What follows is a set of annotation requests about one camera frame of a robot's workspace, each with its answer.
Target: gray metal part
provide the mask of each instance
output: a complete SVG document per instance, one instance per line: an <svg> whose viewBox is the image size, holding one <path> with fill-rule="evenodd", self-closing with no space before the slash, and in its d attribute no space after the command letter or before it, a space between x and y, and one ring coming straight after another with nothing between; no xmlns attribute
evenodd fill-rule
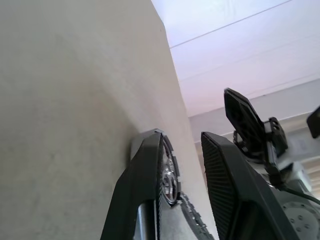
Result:
<svg viewBox="0 0 320 240"><path fill-rule="evenodd" d="M302 163L319 158L320 138L313 139L307 127L292 132L286 132L285 135L288 149L276 160L279 170L286 168L294 162ZM258 173L267 174L263 164L248 162Z"/></svg>
<svg viewBox="0 0 320 240"><path fill-rule="evenodd" d="M319 239L319 213L310 205L288 202L283 205L284 212L301 240Z"/></svg>
<svg viewBox="0 0 320 240"><path fill-rule="evenodd" d="M311 179L300 162L295 161L287 179L287 186L296 191L310 193L312 191Z"/></svg>
<svg viewBox="0 0 320 240"><path fill-rule="evenodd" d="M320 239L320 206L300 196L279 191L273 187L271 189L299 238L301 240Z"/></svg>
<svg viewBox="0 0 320 240"><path fill-rule="evenodd" d="M155 236L153 235L151 228L154 226L151 224L154 219L149 219L150 214L148 214L149 209L146 203L142 203L137 212L135 231L133 240L153 240Z"/></svg>

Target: ribbed black panel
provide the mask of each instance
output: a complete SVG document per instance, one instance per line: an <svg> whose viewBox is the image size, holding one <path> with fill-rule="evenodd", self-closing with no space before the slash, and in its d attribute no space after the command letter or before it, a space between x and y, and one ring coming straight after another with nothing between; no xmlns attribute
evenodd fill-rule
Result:
<svg viewBox="0 0 320 240"><path fill-rule="evenodd" d="M158 149L158 169L157 169L157 186L156 186L156 235L157 240L161 240L161 215L162 215L162 174L163 174L163 144L164 140L161 138Z"/></svg>
<svg viewBox="0 0 320 240"><path fill-rule="evenodd" d="M208 194L220 240L227 239L238 204L235 186L216 145L202 135Z"/></svg>

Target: wall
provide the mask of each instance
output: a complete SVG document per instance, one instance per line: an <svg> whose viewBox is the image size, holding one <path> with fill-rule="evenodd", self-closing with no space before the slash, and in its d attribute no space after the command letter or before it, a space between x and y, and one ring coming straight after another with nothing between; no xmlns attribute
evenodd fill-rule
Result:
<svg viewBox="0 0 320 240"><path fill-rule="evenodd" d="M316 79L250 99L250 102L262 121L266 121L270 117L283 120L313 112L320 105L319 89L320 79ZM200 141L201 132L208 131L225 135L234 131L234 127L226 117L224 107L192 116L189 120L195 142Z"/></svg>
<svg viewBox="0 0 320 240"><path fill-rule="evenodd" d="M0 39L0 239L99 239L130 141L152 128L215 231L151 1L2 1Z"/></svg>

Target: metal rim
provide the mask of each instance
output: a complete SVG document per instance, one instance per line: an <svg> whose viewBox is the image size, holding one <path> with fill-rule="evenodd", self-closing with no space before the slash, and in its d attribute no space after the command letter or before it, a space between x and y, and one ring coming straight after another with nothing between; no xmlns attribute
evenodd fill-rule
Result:
<svg viewBox="0 0 320 240"><path fill-rule="evenodd" d="M163 143L162 157L162 192L166 201L174 205L178 198L178 178L177 170L173 161L173 156L167 144Z"/></svg>

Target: ceiling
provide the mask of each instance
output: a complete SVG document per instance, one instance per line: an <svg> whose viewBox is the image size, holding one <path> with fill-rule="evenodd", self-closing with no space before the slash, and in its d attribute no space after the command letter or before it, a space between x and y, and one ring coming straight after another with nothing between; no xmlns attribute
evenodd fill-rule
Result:
<svg viewBox="0 0 320 240"><path fill-rule="evenodd" d="M318 0L152 0L189 117L320 78Z"/></svg>

